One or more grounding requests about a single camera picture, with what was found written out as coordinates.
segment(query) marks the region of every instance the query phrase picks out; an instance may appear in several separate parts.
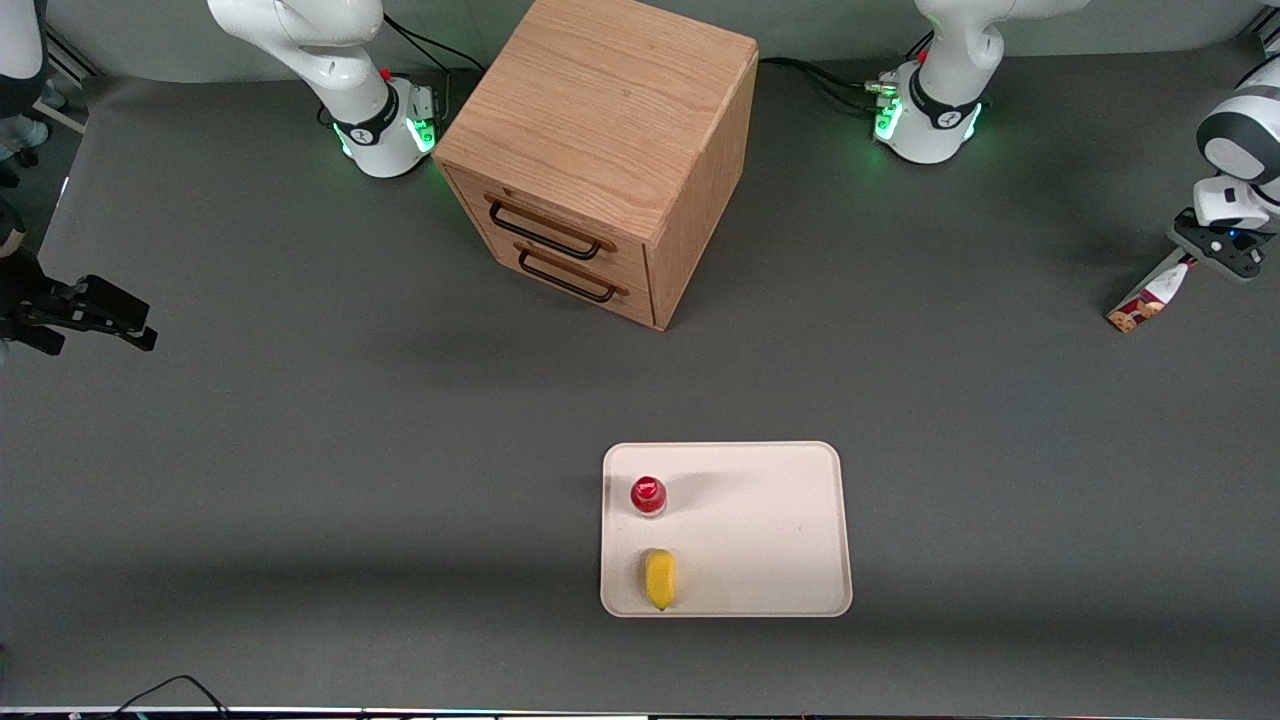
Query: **drawer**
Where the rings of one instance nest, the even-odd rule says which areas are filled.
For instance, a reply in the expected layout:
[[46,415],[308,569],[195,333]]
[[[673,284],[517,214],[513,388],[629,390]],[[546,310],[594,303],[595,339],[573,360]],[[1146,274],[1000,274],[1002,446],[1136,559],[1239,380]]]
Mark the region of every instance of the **drawer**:
[[628,287],[649,287],[644,246],[639,242],[580,229],[536,208],[536,201],[513,199],[515,192],[495,182],[457,168],[447,168],[447,172],[495,255],[498,246],[518,242],[539,256],[561,260],[590,277]]
[[607,279],[580,264],[570,263],[541,247],[524,241],[495,242],[492,247],[498,263],[517,273],[553,286],[570,295],[599,305],[644,325],[653,325],[653,304],[648,287]]

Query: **gray table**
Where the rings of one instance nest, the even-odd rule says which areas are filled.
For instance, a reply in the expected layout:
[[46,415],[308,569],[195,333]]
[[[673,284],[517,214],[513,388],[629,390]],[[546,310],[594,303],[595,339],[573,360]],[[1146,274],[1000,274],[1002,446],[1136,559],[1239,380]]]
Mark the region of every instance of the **gray table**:
[[[360,176],[301,85],[100,88],[46,264],[160,345],[0,375],[4,702],[1274,717],[1280,265],[1102,318],[1252,61],[1011,60],[937,168],[765,68],[666,334]],[[844,457],[852,611],[607,615],[604,451],[771,438]]]

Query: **cabinet top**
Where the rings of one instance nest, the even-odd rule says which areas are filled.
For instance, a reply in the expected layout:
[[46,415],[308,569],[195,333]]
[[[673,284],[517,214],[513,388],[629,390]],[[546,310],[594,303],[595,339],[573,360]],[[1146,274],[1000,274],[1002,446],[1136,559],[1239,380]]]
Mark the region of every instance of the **cabinet top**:
[[435,155],[649,241],[756,58],[634,0],[538,0]]

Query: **green indicator light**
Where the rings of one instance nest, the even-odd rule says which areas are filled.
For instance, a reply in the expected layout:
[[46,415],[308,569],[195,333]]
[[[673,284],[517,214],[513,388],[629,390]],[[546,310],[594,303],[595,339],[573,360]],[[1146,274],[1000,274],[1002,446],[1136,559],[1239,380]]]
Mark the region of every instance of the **green indicator light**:
[[876,135],[881,140],[888,140],[893,137],[893,129],[897,128],[897,119],[902,115],[902,101],[895,99],[887,108],[881,110],[879,118],[876,120]]
[[978,124],[978,115],[980,114],[982,114],[982,102],[978,102],[978,106],[974,108],[973,110],[973,117],[969,118],[969,129],[964,131],[965,140],[973,137],[973,128]]
[[342,143],[342,154],[351,158],[351,147],[347,147],[347,138],[342,136],[342,131],[338,129],[338,123],[333,124],[333,133],[338,136],[338,142]]
[[408,131],[413,135],[413,142],[417,143],[417,149],[422,152],[430,152],[435,147],[435,123],[431,120],[415,120],[413,118],[404,118],[404,124]]

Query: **drawer handle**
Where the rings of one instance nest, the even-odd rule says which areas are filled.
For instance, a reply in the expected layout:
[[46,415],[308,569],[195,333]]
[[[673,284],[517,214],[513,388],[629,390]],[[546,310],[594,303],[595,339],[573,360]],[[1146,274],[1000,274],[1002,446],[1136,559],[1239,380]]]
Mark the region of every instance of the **drawer handle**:
[[563,252],[564,255],[568,255],[570,258],[573,258],[575,260],[590,260],[591,258],[595,258],[596,252],[600,251],[600,241],[598,241],[598,240],[591,243],[590,250],[585,250],[585,251],[584,250],[573,250],[572,247],[570,247],[570,246],[567,246],[564,243],[556,242],[554,240],[552,240],[549,237],[540,236],[540,234],[535,233],[534,231],[527,231],[527,229],[525,229],[525,228],[522,228],[522,227],[520,227],[517,224],[508,223],[507,220],[503,220],[502,218],[498,217],[498,211],[499,210],[502,210],[502,201],[500,200],[494,200],[493,205],[489,206],[489,219],[493,220],[493,224],[498,225],[499,228],[502,228],[502,229],[504,229],[507,232],[513,232],[513,233],[518,234],[520,237],[522,237],[525,240],[531,240],[531,241],[536,242],[538,245],[543,245],[545,247],[550,247],[552,250],[554,250],[557,252]]
[[568,281],[562,281],[562,279],[557,278],[556,275],[553,275],[553,274],[550,274],[548,272],[539,270],[538,268],[534,268],[529,263],[525,263],[525,260],[527,260],[527,259],[529,259],[529,251],[527,250],[521,250],[520,251],[520,269],[525,270],[530,275],[534,275],[535,278],[541,278],[541,279],[552,283],[556,287],[562,287],[562,288],[572,292],[573,295],[576,295],[579,297],[590,300],[591,302],[599,302],[599,304],[603,305],[604,302],[608,302],[609,299],[613,297],[613,293],[618,290],[618,288],[616,288],[616,287],[613,287],[611,284],[609,290],[607,292],[604,292],[603,295],[595,295],[594,292],[585,291],[585,290],[577,287],[576,284],[573,284],[573,283],[571,283]]

